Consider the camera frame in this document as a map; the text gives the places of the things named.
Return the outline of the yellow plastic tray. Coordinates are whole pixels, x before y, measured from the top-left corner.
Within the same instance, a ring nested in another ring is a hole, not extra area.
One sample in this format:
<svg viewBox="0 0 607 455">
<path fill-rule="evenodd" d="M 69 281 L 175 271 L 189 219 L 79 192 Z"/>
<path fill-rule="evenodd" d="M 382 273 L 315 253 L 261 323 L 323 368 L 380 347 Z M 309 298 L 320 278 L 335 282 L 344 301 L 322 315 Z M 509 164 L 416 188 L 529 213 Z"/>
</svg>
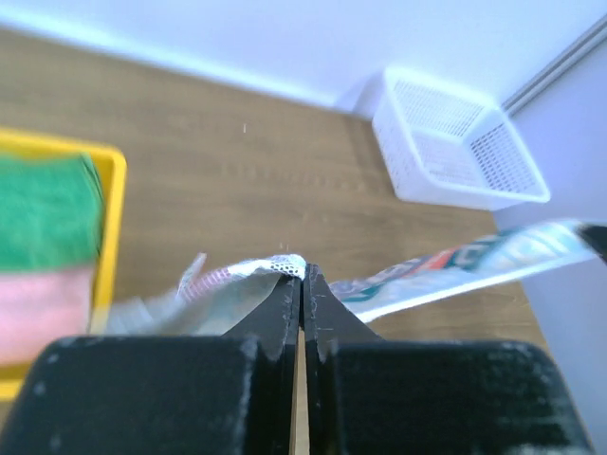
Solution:
<svg viewBox="0 0 607 455">
<path fill-rule="evenodd" d="M 92 287 L 89 325 L 86 331 L 80 335 L 102 333 L 114 297 L 114 282 L 117 270 L 127 174 L 127 164 L 124 155 L 120 150 L 102 143 L 36 135 L 27 131 L 7 128 L 1 131 L 2 154 L 33 159 L 81 154 L 90 156 L 96 166 L 104 198 L 101 252 L 95 262 L 89 263 L 95 267 L 96 272 Z M 2 401 L 9 402 L 16 397 L 25 381 L 33 359 L 26 363 L 11 366 L 3 366 L 1 364 Z"/>
</svg>

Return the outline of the patterned white cloth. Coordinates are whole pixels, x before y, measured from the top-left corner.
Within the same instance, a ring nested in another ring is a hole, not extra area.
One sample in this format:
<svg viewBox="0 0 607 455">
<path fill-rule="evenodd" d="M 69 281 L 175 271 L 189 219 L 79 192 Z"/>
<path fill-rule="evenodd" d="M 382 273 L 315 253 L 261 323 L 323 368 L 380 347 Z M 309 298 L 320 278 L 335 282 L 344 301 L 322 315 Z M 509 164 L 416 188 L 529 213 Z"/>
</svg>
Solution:
<svg viewBox="0 0 607 455">
<path fill-rule="evenodd" d="M 562 219 L 503 230 L 469 244 L 391 265 L 377 274 L 330 283 L 333 294 L 362 322 L 513 282 L 598 257 L 578 235 L 585 223 Z M 283 277 L 304 279 L 309 264 L 297 254 L 248 259 L 214 270 L 198 255 L 176 287 L 148 298 L 112 305 L 110 336 L 225 334 Z"/>
</svg>

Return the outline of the pink towel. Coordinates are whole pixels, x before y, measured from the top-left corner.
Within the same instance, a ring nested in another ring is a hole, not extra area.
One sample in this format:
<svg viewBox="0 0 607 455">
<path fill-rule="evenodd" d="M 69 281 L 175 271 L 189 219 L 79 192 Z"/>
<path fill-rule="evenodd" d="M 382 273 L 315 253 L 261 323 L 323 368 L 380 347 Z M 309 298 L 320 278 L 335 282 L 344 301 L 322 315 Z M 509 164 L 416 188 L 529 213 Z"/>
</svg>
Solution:
<svg viewBox="0 0 607 455">
<path fill-rule="evenodd" d="M 47 344 L 89 325 L 93 265 L 1 275 L 1 364 L 29 362 Z"/>
</svg>

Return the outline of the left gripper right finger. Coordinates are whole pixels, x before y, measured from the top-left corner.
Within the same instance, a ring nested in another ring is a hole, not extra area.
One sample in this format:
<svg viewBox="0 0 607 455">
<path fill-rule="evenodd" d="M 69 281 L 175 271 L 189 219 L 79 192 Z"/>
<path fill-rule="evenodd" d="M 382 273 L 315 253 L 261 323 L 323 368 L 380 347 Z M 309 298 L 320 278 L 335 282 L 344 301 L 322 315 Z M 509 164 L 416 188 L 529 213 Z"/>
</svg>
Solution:
<svg viewBox="0 0 607 455">
<path fill-rule="evenodd" d="M 309 452 L 322 454 L 326 442 L 322 386 L 326 358 L 334 344 L 371 343 L 382 337 L 348 310 L 333 294 L 320 267 L 306 266 L 303 280 L 303 333 L 305 347 Z"/>
</svg>

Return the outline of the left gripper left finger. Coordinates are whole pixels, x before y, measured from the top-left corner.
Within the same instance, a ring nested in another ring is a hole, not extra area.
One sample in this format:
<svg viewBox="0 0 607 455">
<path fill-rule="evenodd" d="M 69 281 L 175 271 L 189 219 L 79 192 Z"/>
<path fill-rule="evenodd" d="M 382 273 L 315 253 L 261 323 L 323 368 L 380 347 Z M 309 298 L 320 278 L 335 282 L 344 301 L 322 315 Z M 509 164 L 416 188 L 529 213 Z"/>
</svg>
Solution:
<svg viewBox="0 0 607 455">
<path fill-rule="evenodd" d="M 269 296 L 228 330 L 256 347 L 244 420 L 245 454 L 290 454 L 295 446 L 302 281 L 283 277 Z"/>
</svg>

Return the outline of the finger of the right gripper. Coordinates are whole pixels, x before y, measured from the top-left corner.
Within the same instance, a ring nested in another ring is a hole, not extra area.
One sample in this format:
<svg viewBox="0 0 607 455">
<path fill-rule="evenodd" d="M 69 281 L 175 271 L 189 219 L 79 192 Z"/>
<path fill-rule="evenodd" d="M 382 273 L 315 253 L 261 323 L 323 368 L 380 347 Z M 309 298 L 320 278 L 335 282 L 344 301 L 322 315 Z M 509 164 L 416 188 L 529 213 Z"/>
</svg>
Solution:
<svg viewBox="0 0 607 455">
<path fill-rule="evenodd" d="M 607 227 L 604 225 L 584 224 L 577 229 L 578 235 L 594 252 L 607 263 Z"/>
</svg>

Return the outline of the green towel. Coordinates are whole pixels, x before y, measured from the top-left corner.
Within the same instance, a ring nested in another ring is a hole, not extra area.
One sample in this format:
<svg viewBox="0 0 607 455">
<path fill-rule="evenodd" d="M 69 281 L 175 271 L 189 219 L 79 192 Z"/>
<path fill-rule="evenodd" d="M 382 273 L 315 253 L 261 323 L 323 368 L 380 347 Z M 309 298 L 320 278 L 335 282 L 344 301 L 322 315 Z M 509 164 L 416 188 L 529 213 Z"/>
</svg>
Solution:
<svg viewBox="0 0 607 455">
<path fill-rule="evenodd" d="M 45 272 L 95 262 L 104 198 L 88 155 L 1 155 L 1 270 Z"/>
</svg>

